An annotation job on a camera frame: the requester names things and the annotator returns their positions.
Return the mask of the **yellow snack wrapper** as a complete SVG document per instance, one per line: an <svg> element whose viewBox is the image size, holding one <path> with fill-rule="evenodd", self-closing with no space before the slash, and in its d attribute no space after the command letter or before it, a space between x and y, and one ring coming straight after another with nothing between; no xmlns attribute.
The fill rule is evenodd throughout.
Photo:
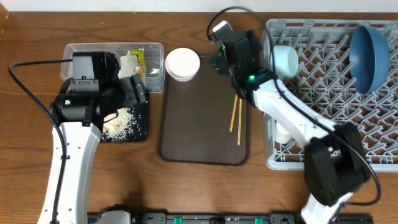
<svg viewBox="0 0 398 224"><path fill-rule="evenodd" d="M146 61L145 61L145 54L144 49L132 49L131 54L133 57L137 58L138 66L134 69L135 73L141 77L143 84L146 84Z"/></svg>

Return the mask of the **white tissue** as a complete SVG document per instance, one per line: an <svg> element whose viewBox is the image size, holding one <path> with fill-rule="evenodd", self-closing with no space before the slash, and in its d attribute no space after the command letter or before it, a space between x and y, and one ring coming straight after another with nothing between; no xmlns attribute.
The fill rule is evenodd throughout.
<svg viewBox="0 0 398 224"><path fill-rule="evenodd" d="M126 78L136 74L136 70L138 69L139 62L135 55L132 54L131 51L128 51L125 56L120 58L121 61L121 69L118 73L118 78Z"/></svg>

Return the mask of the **light blue bowl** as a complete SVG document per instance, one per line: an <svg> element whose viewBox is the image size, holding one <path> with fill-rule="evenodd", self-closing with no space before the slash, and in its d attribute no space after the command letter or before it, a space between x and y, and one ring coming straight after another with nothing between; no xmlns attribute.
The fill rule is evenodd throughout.
<svg viewBox="0 0 398 224"><path fill-rule="evenodd" d="M299 68L299 59L295 49L287 45L276 45L270 56L270 63L273 67L275 62L276 72L280 80L293 78Z"/></svg>

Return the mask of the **pink bowl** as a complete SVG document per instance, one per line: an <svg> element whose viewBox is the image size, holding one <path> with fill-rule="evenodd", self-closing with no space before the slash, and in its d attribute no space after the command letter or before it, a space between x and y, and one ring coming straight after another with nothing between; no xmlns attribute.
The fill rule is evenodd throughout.
<svg viewBox="0 0 398 224"><path fill-rule="evenodd" d="M174 49L165 59L165 69L167 73L179 82L191 80L197 74L199 68L200 57L192 49Z"/></svg>

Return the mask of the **white paper cup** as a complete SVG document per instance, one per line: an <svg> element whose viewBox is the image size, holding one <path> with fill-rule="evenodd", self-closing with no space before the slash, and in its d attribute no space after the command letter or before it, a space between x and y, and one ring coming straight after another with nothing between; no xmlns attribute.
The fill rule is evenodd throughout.
<svg viewBox="0 0 398 224"><path fill-rule="evenodd" d="M280 144L287 144L293 140L293 137L286 131L280 123L275 123L275 141Z"/></svg>

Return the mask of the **dark blue plate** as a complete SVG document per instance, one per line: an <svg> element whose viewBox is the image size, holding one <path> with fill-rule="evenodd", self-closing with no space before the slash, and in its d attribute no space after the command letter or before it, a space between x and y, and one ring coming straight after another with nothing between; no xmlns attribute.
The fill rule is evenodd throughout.
<svg viewBox="0 0 398 224"><path fill-rule="evenodd" d="M351 76L356 79L355 89L360 94L378 90L389 73L389 46L382 32L374 27L357 27L349 45L349 61L353 64Z"/></svg>

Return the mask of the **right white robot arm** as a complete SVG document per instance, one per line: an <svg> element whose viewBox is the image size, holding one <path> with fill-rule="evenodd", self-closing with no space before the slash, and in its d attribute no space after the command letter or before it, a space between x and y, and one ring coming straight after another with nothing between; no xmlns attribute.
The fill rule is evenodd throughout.
<svg viewBox="0 0 398 224"><path fill-rule="evenodd" d="M298 70L298 55L286 45L261 44L251 30L226 26L206 33L238 96L282 126L278 141L294 139L304 150L310 197L304 223L332 223L350 197L374 175L364 157L358 129L339 125L312 110L286 89L283 79Z"/></svg>

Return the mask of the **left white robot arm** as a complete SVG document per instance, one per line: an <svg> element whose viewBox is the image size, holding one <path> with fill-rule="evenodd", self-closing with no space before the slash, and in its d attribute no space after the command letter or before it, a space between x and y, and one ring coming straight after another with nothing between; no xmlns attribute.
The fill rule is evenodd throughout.
<svg viewBox="0 0 398 224"><path fill-rule="evenodd" d="M53 156L39 223L87 223L91 169L105 118L148 102L139 75L119 78L111 52L75 52L72 77L50 105Z"/></svg>

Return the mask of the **grey dishwasher rack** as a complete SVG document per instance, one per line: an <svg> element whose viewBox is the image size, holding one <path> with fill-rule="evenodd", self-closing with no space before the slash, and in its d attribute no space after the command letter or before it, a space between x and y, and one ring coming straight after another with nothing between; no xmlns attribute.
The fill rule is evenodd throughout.
<svg viewBox="0 0 398 224"><path fill-rule="evenodd" d="M365 95L350 77L349 43L358 26L376 28L389 46L388 76ZM354 123L376 172L397 172L397 21L270 19L266 27L274 44L289 45L298 55L298 72L285 86L322 116Z"/></svg>

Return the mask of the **clear plastic bin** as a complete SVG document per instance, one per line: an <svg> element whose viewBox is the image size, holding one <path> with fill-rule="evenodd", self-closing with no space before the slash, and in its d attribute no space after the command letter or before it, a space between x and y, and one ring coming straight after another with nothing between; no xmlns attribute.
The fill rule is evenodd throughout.
<svg viewBox="0 0 398 224"><path fill-rule="evenodd" d="M120 58L132 49L144 49L146 71L146 89L151 93L160 93L164 89L164 48L157 42L97 42L74 43L65 47L63 57L70 59L74 52L111 52L115 54L121 68Z"/></svg>

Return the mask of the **brown serving tray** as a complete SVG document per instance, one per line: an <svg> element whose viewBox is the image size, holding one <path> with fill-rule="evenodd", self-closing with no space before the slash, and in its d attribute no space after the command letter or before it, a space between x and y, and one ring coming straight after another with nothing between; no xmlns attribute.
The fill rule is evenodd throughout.
<svg viewBox="0 0 398 224"><path fill-rule="evenodd" d="M210 64L213 52L199 52L201 65L192 80L165 81L157 151L169 162L240 166L250 155L250 108L242 101L241 145L237 145L239 100L229 131L235 90L229 76Z"/></svg>

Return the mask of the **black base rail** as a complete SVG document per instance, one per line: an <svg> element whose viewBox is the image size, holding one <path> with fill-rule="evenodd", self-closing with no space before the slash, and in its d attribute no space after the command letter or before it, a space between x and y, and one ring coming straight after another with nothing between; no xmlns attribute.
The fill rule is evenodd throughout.
<svg viewBox="0 0 398 224"><path fill-rule="evenodd" d="M266 215L220 215L220 214L167 214L167 213L143 213L140 214L124 205L113 205L102 212L87 214L88 223L96 223L106 218L106 223L117 223L109 217L110 214L121 212L130 217L121 223L132 224L289 224L303 223L304 220L294 213L271 213Z"/></svg>

